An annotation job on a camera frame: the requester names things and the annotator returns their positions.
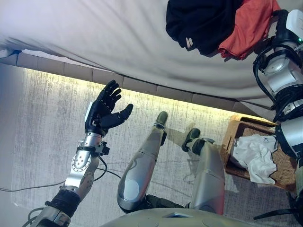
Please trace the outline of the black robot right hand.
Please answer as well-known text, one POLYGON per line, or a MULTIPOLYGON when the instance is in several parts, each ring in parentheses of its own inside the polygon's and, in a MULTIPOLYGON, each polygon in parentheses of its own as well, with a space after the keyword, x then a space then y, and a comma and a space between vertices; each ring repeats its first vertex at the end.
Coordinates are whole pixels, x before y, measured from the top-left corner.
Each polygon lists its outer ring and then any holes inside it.
POLYGON ((276 10, 272 13, 270 26, 276 22, 276 33, 274 36, 257 43, 254 53, 260 54, 267 47, 288 45, 295 51, 303 44, 303 12, 293 9, 288 12, 285 9, 276 10))

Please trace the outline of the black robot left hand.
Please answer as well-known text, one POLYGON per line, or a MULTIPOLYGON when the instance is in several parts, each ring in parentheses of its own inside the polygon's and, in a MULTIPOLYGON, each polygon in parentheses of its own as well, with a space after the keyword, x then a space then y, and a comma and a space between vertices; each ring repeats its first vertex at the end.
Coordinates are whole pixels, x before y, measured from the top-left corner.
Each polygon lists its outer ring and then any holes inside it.
POLYGON ((131 115, 134 105, 128 104, 120 112, 113 113, 116 102, 122 97, 119 84, 112 80, 101 90, 92 103, 85 120, 85 133, 95 133, 104 137, 108 130, 123 124, 131 115))

